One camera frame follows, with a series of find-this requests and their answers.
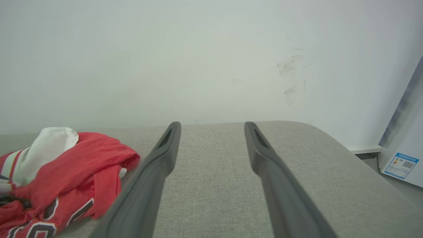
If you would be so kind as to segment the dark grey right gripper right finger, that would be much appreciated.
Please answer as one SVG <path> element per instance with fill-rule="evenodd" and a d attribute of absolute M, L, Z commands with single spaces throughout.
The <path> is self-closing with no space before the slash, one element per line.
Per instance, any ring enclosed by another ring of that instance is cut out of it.
<path fill-rule="evenodd" d="M 259 127 L 246 122 L 244 132 L 252 170 L 262 182 L 274 237 L 336 238 L 330 224 Z"/>

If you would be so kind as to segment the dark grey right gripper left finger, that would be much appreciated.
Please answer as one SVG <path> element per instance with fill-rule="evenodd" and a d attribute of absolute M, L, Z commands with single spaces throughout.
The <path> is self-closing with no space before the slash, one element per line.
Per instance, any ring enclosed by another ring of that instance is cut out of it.
<path fill-rule="evenodd" d="M 172 122 L 90 234 L 91 238 L 151 238 L 165 179 L 175 167 L 180 122 Z"/>

